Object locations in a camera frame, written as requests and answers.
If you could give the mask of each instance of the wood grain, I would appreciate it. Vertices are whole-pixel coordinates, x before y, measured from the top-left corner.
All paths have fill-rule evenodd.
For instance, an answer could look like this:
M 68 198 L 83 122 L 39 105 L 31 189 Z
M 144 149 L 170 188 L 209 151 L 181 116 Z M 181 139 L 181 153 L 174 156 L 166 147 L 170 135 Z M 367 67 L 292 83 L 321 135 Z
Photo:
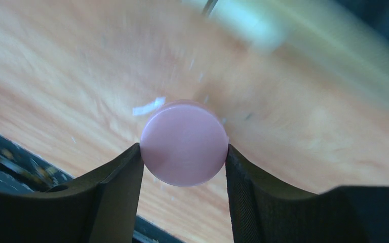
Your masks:
M 259 55 L 178 1 L 0 0 L 0 133 L 74 176 L 139 141 L 132 107 L 208 96 L 231 143 L 286 182 L 389 185 L 389 109 L 340 78 L 286 45 Z M 224 170 L 194 188 L 145 170 L 138 213 L 232 241 Z
M 389 42 L 336 1 L 249 0 L 287 26 L 287 43 L 389 106 Z

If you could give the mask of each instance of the white debris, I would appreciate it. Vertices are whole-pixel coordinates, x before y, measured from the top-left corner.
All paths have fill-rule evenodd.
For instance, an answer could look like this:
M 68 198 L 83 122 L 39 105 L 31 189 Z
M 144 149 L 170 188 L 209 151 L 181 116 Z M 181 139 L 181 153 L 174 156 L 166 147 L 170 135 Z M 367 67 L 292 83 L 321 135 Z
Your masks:
M 28 185 L 26 185 L 26 184 L 24 184 L 24 183 L 21 183 L 21 185 L 22 185 L 24 188 L 28 189 L 29 191 L 33 191 L 32 188 L 30 188 Z
M 44 159 L 44 158 L 42 158 L 41 155 L 39 155 L 39 154 L 34 153 L 33 155 L 35 155 L 35 156 L 38 157 L 38 158 Z
M 11 141 L 11 143 L 13 143 L 16 146 L 17 149 L 20 149 L 20 144 L 14 142 L 14 141 Z
M 140 107 L 132 108 L 132 115 L 145 115 L 165 104 L 166 97 L 158 97 L 153 102 Z
M 193 67 L 194 63 L 195 63 L 195 59 L 193 58 L 193 60 L 191 61 L 190 67 L 188 68 L 189 70 L 191 70 L 191 68 Z

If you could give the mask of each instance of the round pink object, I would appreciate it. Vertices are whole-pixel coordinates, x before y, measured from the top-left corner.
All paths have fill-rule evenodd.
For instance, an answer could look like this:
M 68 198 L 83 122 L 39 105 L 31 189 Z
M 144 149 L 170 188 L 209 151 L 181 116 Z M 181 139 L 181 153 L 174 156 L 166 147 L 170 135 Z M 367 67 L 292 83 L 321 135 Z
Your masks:
M 161 181 L 196 186 L 213 178 L 227 157 L 229 138 L 206 106 L 179 100 L 162 106 L 142 131 L 145 166 Z

